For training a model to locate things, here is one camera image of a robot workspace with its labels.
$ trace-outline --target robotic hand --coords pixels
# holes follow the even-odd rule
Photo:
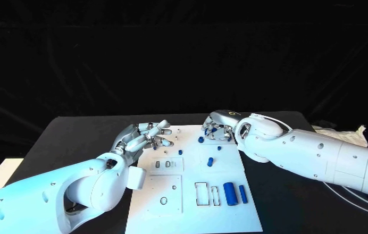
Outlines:
[[[141,189],[146,170],[130,166],[144,148],[173,146],[170,124],[140,123],[118,134],[108,153],[0,189],[0,233],[71,233],[110,211],[126,187]]]
[[[284,131],[279,122],[289,129]],[[346,186],[368,194],[368,149],[329,136],[292,129],[279,120],[251,114],[247,118],[228,110],[212,112],[202,130],[205,138],[234,137],[247,156],[303,177]]]

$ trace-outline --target circular hole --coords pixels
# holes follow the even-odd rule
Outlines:
[[[167,198],[162,197],[162,199],[159,200],[159,202],[165,205],[167,203]]]

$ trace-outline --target blue cylinder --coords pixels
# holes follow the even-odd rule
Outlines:
[[[238,199],[237,199],[237,194],[235,194],[232,182],[227,182],[224,184],[224,190],[225,190],[228,206],[238,205]]]
[[[245,190],[244,190],[244,186],[242,185],[240,185],[240,195],[241,195],[242,203],[247,204],[248,200],[247,200]]]
[[[212,166],[212,163],[214,163],[214,158],[211,157],[211,158],[208,158],[208,166]]]

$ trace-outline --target oval hole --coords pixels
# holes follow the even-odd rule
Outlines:
[[[167,198],[162,197],[162,199],[159,200],[159,202],[165,205],[167,203]]]
[[[42,192],[42,199],[48,203],[48,193],[46,192]]]

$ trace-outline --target table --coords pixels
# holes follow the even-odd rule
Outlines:
[[[299,112],[260,112],[292,128],[313,131]],[[62,168],[100,156],[111,148],[117,134],[131,123],[202,124],[208,114],[58,117],[48,125],[7,182]],[[253,198],[264,233],[362,233],[368,213],[349,205],[318,181],[297,176],[241,153]],[[124,233],[131,190],[115,208],[87,222],[78,233]]]

